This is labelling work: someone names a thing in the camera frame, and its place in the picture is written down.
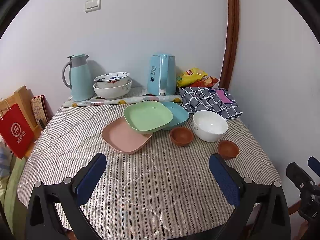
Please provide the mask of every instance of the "pink plate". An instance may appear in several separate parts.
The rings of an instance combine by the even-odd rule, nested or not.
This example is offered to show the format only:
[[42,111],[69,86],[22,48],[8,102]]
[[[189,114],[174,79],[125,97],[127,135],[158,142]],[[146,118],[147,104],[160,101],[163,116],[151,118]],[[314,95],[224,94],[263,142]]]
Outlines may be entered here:
[[102,131],[102,138],[117,152],[123,154],[133,154],[150,140],[152,133],[140,134],[135,132],[122,116],[110,124]]

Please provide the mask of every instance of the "stacked bowls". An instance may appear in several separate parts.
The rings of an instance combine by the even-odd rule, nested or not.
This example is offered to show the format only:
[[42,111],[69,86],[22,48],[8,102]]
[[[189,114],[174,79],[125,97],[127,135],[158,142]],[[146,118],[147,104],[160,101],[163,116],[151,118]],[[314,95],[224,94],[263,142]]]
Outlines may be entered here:
[[94,79],[93,89],[99,97],[107,100],[121,98],[131,89],[129,75],[127,72],[114,72],[98,76]]

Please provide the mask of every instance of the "wooden door frame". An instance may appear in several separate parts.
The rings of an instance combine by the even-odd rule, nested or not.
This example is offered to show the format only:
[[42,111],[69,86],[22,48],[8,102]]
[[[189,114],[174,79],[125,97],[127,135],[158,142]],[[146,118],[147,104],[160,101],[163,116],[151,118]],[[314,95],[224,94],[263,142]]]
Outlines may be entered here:
[[239,35],[240,5],[239,0],[228,0],[228,27],[226,50],[219,82],[219,88],[228,89],[236,59]]

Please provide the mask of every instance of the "bowl rim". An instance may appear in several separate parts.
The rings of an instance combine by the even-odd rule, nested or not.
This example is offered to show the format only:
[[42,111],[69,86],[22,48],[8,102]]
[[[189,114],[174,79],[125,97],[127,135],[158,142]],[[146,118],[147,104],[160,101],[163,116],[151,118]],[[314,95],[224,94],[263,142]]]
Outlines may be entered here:
[[[222,147],[224,144],[232,145],[232,146],[236,149],[236,152],[237,152],[236,156],[230,157],[230,156],[221,154],[221,147]],[[233,141],[230,141],[230,140],[221,140],[221,141],[218,143],[218,154],[220,154],[222,157],[227,157],[227,159],[230,160],[230,159],[233,159],[233,158],[237,157],[237,156],[240,154],[240,148],[239,148],[239,146],[236,145]]]
[[175,127],[177,127],[177,126],[185,123],[185,122],[188,121],[188,119],[190,118],[189,112],[188,112],[186,109],[184,109],[182,106],[180,106],[179,104],[177,104],[177,103],[175,103],[175,102],[172,102],[172,101],[164,101],[164,102],[160,102],[160,103],[163,104],[165,107],[167,107],[166,104],[172,105],[171,103],[174,103],[174,104],[178,105],[179,107],[181,107],[181,108],[184,110],[184,111],[182,111],[182,112],[185,113],[186,116],[187,116],[187,114],[188,114],[188,118],[187,118],[186,120],[184,120],[184,121],[182,121],[182,122],[179,122],[179,123],[176,123],[176,124],[174,124],[174,125],[169,125],[170,123],[168,123],[167,126],[164,127],[164,129],[171,130],[171,129],[173,129],[173,128],[175,128]]
[[97,79],[97,78],[101,78],[101,77],[103,77],[103,76],[105,76],[105,75],[109,75],[109,74],[119,74],[119,73],[125,73],[125,74],[127,74],[127,76],[121,77],[121,78],[115,78],[115,79],[112,79],[112,80],[120,80],[120,79],[123,79],[123,78],[128,78],[128,77],[130,76],[130,73],[129,73],[129,72],[112,72],[112,73],[106,73],[106,74],[100,75],[100,76],[98,76],[98,77],[95,77],[95,78],[94,78],[94,81],[95,81],[95,82],[109,82],[109,81],[111,81],[111,80],[96,80],[96,79]]
[[147,135],[147,136],[148,136],[148,137],[147,137],[147,140],[146,140],[141,146],[139,146],[138,148],[136,148],[136,149],[134,149],[134,150],[132,150],[132,151],[130,151],[130,152],[124,152],[124,151],[121,151],[121,150],[119,150],[119,149],[116,149],[116,148],[113,147],[111,144],[109,144],[109,142],[108,142],[107,140],[105,140],[105,138],[102,136],[102,133],[103,133],[103,131],[107,128],[107,126],[111,125],[113,122],[116,122],[116,121],[117,121],[117,122],[120,122],[120,121],[121,121],[121,120],[119,120],[120,118],[123,118],[123,119],[125,120],[124,116],[121,116],[121,117],[113,120],[111,123],[107,124],[107,125],[103,128],[103,130],[102,130],[102,132],[101,132],[101,137],[102,137],[102,139],[103,139],[111,148],[113,148],[113,149],[116,150],[117,152],[119,152],[119,153],[121,153],[121,154],[125,154],[125,155],[134,154],[134,153],[136,153],[138,150],[140,150],[143,146],[145,146],[145,144],[151,139],[153,133],[143,134],[143,135]]
[[[188,132],[191,134],[191,140],[188,141],[188,142],[186,142],[186,143],[182,143],[182,142],[180,142],[180,141],[177,141],[177,140],[175,139],[175,137],[172,136],[172,134],[173,134],[176,130],[184,130],[184,131],[187,131],[187,130],[188,130]],[[195,135],[193,134],[193,132],[192,132],[189,128],[183,127],[183,126],[178,126],[178,127],[172,128],[172,129],[170,130],[170,138],[171,138],[171,140],[174,140],[175,142],[177,142],[177,143],[179,143],[179,144],[189,144],[189,143],[191,143],[191,142],[194,140]]]
[[[195,123],[199,129],[201,129],[201,128],[199,127],[199,125],[198,125],[198,124],[196,123],[196,121],[195,121],[195,114],[196,114],[196,113],[199,113],[199,112],[202,112],[202,111],[209,111],[209,110],[200,110],[200,111],[197,111],[197,112],[195,112],[195,113],[193,114],[193,116],[192,116],[193,123]],[[226,123],[226,125],[227,125],[227,129],[226,129],[224,132],[221,132],[221,133],[213,133],[213,132],[206,131],[206,130],[203,130],[203,129],[201,129],[201,130],[204,131],[204,132],[210,133],[210,134],[212,134],[212,135],[222,135],[222,134],[226,133],[226,132],[228,131],[228,128],[229,128],[229,125],[228,125],[228,122],[226,121],[226,119],[224,119],[221,115],[217,114],[216,112],[213,112],[213,111],[209,111],[209,112],[214,113],[214,114],[216,114],[217,116],[219,116],[220,118],[222,118],[222,119],[224,120],[224,122]]]
[[122,85],[122,86],[117,86],[117,87],[112,87],[112,88],[98,88],[98,84],[95,83],[95,84],[93,85],[93,88],[94,88],[94,89],[101,89],[101,90],[103,90],[103,89],[115,89],[115,88],[124,87],[124,86],[129,85],[129,84],[132,83],[132,79],[131,79],[131,78],[128,78],[128,81],[129,81],[129,83],[127,82],[126,84],[124,84],[124,85]]
[[140,130],[140,129],[137,129],[137,128],[135,128],[135,127],[133,127],[133,126],[131,126],[131,124],[130,124],[130,122],[128,121],[128,117],[127,117],[127,112],[128,111],[130,111],[130,109],[132,109],[132,108],[134,108],[134,107],[137,107],[137,105],[139,105],[139,104],[160,104],[161,105],[161,107],[163,106],[164,107],[164,109],[166,109],[166,110],[168,110],[169,112],[170,112],[170,114],[171,114],[171,116],[172,116],[172,118],[173,118],[173,113],[167,108],[167,107],[165,107],[165,105],[163,105],[163,104],[161,104],[161,102],[158,102],[158,101],[153,101],[153,100],[148,100],[148,101],[142,101],[142,102],[138,102],[138,103],[135,103],[135,104],[131,104],[131,105],[129,105],[128,107],[126,107],[125,109],[124,109],[124,111],[123,111],[123,116],[124,116],[124,118],[125,118],[125,120],[127,121],[127,123],[128,123],[128,125],[133,129],[133,130],[135,130],[135,131],[137,131],[138,133],[153,133],[153,132],[155,132],[155,131],[159,131],[159,130],[161,130],[162,128],[164,128],[166,125],[168,125],[171,121],[172,121],[172,118],[171,118],[171,120],[169,121],[169,122],[167,122],[166,124],[163,124],[163,125],[161,125],[161,126],[158,126],[158,127],[153,127],[152,129],[150,129],[150,130]]

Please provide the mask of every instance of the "white bowl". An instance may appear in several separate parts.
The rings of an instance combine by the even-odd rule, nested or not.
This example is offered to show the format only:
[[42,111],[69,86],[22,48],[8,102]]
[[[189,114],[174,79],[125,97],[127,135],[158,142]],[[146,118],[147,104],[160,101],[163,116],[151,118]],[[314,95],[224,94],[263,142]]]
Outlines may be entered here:
[[125,85],[129,75],[127,72],[114,72],[98,76],[94,81],[98,88],[114,88]]
[[95,83],[93,85],[93,89],[96,92],[97,96],[104,98],[104,99],[117,99],[120,97],[123,97],[125,94],[127,94],[132,85],[132,80],[129,78],[127,81],[127,84],[114,87],[114,88],[98,88],[97,84]]
[[193,132],[206,142],[215,142],[228,130],[227,121],[215,112],[202,110],[193,115]]

